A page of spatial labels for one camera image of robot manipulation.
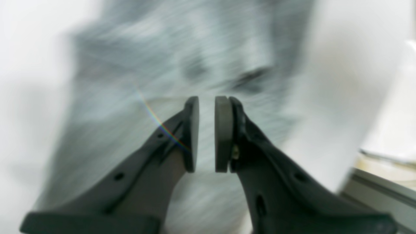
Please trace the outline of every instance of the hole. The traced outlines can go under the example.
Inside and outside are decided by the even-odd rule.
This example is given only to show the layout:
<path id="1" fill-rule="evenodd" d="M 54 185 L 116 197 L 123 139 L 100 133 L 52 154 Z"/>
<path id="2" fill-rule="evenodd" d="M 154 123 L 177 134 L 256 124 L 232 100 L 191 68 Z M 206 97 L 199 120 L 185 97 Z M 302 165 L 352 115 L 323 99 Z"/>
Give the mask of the hole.
<path id="1" fill-rule="evenodd" d="M 114 176 L 115 181 L 119 181 L 124 178 L 124 173 L 118 173 L 116 176 Z"/>
<path id="2" fill-rule="evenodd" d="M 302 173 L 299 173 L 299 172 L 296 172 L 295 173 L 295 178 L 297 180 L 301 181 L 301 182 L 306 182 L 307 181 L 306 176 L 304 174 L 302 174 Z"/>
<path id="3" fill-rule="evenodd" d="M 253 138 L 254 138 L 254 139 L 261 139 L 261 136 L 260 136 L 260 134 L 255 133 L 255 134 L 253 135 Z"/>
<path id="4" fill-rule="evenodd" d="M 256 199 L 257 214 L 259 217 L 263 217 L 267 214 L 266 205 L 264 204 L 263 197 L 261 195 L 257 196 Z"/>

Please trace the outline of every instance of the white surface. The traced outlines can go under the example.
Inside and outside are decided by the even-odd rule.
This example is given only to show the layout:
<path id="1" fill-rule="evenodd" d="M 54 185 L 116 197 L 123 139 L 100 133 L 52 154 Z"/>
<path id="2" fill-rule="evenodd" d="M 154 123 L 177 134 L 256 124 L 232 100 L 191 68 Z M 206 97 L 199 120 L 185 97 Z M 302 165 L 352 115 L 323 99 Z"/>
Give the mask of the white surface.
<path id="1" fill-rule="evenodd" d="M 416 42 L 408 41 L 388 98 L 362 148 L 416 162 Z"/>
<path id="2" fill-rule="evenodd" d="M 39 194 L 65 117 L 65 84 L 74 71 L 61 33 L 94 19 L 99 4 L 1 4 L 0 232 L 12 234 Z M 319 2 L 305 69 L 287 109 L 300 124 L 284 151 L 332 191 L 394 77 L 411 6 L 409 0 Z"/>

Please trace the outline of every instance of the gray fabric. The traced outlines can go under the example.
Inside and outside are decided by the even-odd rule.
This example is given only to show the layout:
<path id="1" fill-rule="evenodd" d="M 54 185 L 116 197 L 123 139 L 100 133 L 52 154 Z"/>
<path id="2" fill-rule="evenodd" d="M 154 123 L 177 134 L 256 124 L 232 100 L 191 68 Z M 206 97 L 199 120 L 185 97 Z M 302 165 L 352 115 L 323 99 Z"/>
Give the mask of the gray fabric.
<path id="1" fill-rule="evenodd" d="M 74 36 L 72 108 L 38 206 L 61 204 L 200 97 L 196 173 L 172 197 L 169 233 L 237 233 L 247 211 L 234 174 L 214 173 L 214 97 L 233 95 L 277 146 L 296 117 L 280 112 L 313 1 L 108 1 Z"/>

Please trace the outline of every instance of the black plastic arm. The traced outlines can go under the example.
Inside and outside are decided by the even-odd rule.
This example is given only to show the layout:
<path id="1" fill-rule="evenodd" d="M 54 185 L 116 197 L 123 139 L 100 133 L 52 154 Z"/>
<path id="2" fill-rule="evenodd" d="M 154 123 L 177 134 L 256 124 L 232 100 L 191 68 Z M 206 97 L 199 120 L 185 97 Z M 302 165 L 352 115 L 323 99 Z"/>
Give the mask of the black plastic arm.
<path id="1" fill-rule="evenodd" d="M 234 97 L 215 100 L 217 172 L 237 173 L 256 234 L 394 234 L 388 214 L 335 196 L 272 145 Z"/>
<path id="2" fill-rule="evenodd" d="M 198 125 L 198 98 L 191 97 L 89 190 L 54 209 L 30 212 L 21 232 L 159 234 L 176 183 L 195 171 Z"/>

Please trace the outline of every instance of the clamp jaw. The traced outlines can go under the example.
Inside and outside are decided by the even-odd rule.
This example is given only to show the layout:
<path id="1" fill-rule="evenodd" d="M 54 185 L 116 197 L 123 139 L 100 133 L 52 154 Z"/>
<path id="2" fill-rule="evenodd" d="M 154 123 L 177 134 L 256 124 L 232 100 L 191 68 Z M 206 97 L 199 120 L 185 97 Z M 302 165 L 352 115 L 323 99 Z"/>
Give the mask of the clamp jaw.
<path id="1" fill-rule="evenodd" d="M 234 97 L 215 99 L 215 169 L 237 173 L 256 234 L 394 234 L 387 214 L 335 196 L 273 146 Z"/>
<path id="2" fill-rule="evenodd" d="M 101 181 L 51 210 L 30 212 L 27 234 L 159 234 L 172 191 L 185 172 L 194 172 L 199 104 L 189 98 Z"/>

